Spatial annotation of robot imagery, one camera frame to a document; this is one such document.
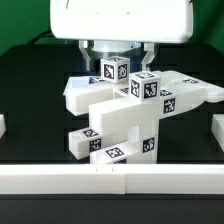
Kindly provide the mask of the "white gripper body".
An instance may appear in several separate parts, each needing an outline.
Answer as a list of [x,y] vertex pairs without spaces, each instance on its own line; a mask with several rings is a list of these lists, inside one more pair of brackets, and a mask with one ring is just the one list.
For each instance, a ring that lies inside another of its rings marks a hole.
[[190,0],[50,0],[60,39],[183,43],[193,34]]

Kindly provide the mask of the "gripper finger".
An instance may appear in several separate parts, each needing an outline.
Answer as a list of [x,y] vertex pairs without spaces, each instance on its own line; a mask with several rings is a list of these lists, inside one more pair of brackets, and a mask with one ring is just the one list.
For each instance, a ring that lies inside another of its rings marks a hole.
[[93,71],[94,67],[95,67],[95,61],[93,58],[90,57],[88,41],[80,40],[79,41],[79,49],[80,49],[80,52],[82,53],[82,56],[84,57],[84,59],[86,61],[86,70]]
[[148,65],[154,60],[158,52],[158,44],[152,42],[145,42],[143,45],[143,50],[146,52],[140,63],[140,69],[145,71],[149,70]]

